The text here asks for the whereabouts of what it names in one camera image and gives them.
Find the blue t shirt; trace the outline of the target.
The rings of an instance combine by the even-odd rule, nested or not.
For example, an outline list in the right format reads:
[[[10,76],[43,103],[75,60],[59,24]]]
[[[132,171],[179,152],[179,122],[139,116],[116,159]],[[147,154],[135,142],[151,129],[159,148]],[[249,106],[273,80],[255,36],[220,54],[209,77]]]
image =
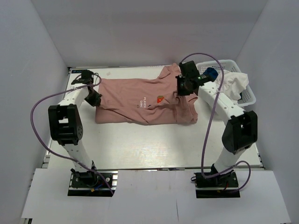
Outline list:
[[[214,68],[208,67],[203,75],[209,79],[209,81],[214,82],[218,77],[218,72]]]

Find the white t shirt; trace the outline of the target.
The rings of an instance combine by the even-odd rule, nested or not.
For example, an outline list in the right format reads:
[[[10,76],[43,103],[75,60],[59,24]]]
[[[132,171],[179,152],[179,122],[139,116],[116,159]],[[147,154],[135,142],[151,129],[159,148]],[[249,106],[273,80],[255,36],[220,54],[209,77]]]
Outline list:
[[[231,72],[224,70],[224,81],[221,86],[223,92],[234,103],[241,99],[241,93],[249,84],[248,75],[241,72]]]

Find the pink t shirt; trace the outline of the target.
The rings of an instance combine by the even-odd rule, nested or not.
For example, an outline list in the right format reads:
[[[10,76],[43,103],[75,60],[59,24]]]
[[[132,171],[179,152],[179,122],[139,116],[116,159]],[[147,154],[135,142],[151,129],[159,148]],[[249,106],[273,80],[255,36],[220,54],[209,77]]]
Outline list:
[[[100,106],[96,108],[95,122],[136,123],[140,125],[197,123],[195,94],[179,96],[176,76],[177,64],[164,66],[155,79],[102,79],[98,92]]]

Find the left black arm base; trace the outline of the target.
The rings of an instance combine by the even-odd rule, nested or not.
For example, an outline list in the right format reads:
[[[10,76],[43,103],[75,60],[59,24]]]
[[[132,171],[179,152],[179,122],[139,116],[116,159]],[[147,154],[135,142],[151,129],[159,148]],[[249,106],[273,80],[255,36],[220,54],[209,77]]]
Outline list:
[[[117,186],[118,171],[103,171],[100,173],[104,180],[93,172],[78,172],[72,168],[68,196],[112,197],[113,194],[109,187],[114,193]]]

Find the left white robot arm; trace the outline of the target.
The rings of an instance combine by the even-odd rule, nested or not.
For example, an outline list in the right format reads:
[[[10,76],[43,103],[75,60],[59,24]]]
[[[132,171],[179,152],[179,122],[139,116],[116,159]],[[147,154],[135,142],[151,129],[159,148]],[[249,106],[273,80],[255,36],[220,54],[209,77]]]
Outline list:
[[[95,76],[98,74],[82,70],[72,81],[71,89],[65,93],[62,101],[48,108],[51,138],[67,151],[75,171],[83,172],[85,168],[89,169],[82,178],[88,186],[96,185],[99,175],[92,171],[96,167],[82,143],[84,131],[78,109],[84,101],[92,107],[100,106],[101,94],[94,89],[99,85],[94,83]]]

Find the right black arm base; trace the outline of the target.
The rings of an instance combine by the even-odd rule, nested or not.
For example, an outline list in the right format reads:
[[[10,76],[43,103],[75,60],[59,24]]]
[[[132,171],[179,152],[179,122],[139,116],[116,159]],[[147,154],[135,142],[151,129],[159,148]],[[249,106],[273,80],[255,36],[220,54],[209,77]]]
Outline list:
[[[213,178],[204,178],[200,172],[197,172],[194,173],[191,182],[195,183],[197,199],[241,197],[234,170]]]

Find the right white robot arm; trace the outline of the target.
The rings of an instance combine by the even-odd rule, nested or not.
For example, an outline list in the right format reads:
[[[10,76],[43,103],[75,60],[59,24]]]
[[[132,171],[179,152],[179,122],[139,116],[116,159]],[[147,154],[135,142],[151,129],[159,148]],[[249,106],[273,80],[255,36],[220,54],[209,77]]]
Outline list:
[[[222,134],[223,149],[211,167],[209,175],[203,175],[216,186],[222,186],[228,180],[227,173],[238,165],[241,155],[257,141],[257,114],[245,111],[222,92],[224,72],[218,73],[207,68],[200,74],[195,62],[180,62],[181,74],[176,77],[179,96],[195,93],[212,107],[222,119],[225,129]]]

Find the small teal label sticker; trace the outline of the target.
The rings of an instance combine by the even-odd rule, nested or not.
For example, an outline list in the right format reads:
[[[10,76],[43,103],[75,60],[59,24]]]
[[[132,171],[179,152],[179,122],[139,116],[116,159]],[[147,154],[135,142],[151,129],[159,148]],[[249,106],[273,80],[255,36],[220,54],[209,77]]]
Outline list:
[[[83,70],[72,70],[71,74],[81,74],[84,71],[85,71],[85,69],[83,69]]]

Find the white plastic basket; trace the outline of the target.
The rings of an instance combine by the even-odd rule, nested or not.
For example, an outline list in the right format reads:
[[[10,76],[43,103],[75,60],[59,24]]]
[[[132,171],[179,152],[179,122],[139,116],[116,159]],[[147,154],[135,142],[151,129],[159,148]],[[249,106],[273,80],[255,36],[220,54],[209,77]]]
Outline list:
[[[221,87],[224,93],[239,107],[253,105],[256,97],[249,86],[248,75],[242,73],[238,65],[233,60],[207,61],[196,64],[197,69],[202,74],[207,68],[215,69],[219,76],[211,85],[215,91]]]

